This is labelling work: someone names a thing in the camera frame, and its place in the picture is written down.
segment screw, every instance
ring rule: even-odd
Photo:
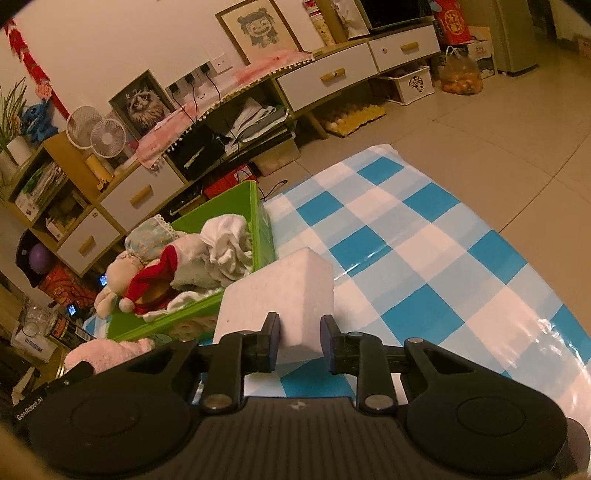
[[[209,410],[223,410],[232,405],[232,399],[227,395],[216,393],[203,400],[203,405]]]
[[[365,399],[365,405],[372,410],[386,410],[394,406],[394,400],[387,395],[370,395]]]

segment red box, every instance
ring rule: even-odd
[[[431,0],[431,9],[439,23],[437,33],[442,43],[457,45],[472,39],[458,0]]]
[[[221,179],[212,183],[209,187],[204,188],[203,192],[205,195],[207,195],[208,199],[212,199],[215,196],[220,195],[220,193],[235,187],[245,180],[256,181],[256,177],[253,175],[251,169],[248,168],[248,165],[246,164],[241,165],[235,170],[232,170],[230,173],[224,175]]]

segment cartoon girl drawing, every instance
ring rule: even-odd
[[[251,38],[252,46],[259,48],[277,43],[277,30],[273,28],[274,22],[275,20],[267,13],[266,8],[259,8],[256,12],[245,17],[238,17],[238,23],[242,26],[244,34]]]

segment purple ball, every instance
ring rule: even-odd
[[[39,275],[49,273],[53,267],[54,260],[53,254],[41,243],[31,248],[31,252],[29,253],[29,266]]]

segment drawer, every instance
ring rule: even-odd
[[[369,47],[380,72],[440,51],[432,25],[377,38]]]
[[[332,74],[335,74],[334,78],[325,77]],[[299,110],[376,74],[369,47],[364,43],[312,62],[280,77],[277,81],[291,107]]]
[[[184,185],[168,162],[160,164],[156,172],[136,168],[100,203],[128,233]]]
[[[92,210],[57,250],[57,255],[82,276],[119,232],[97,210]]]

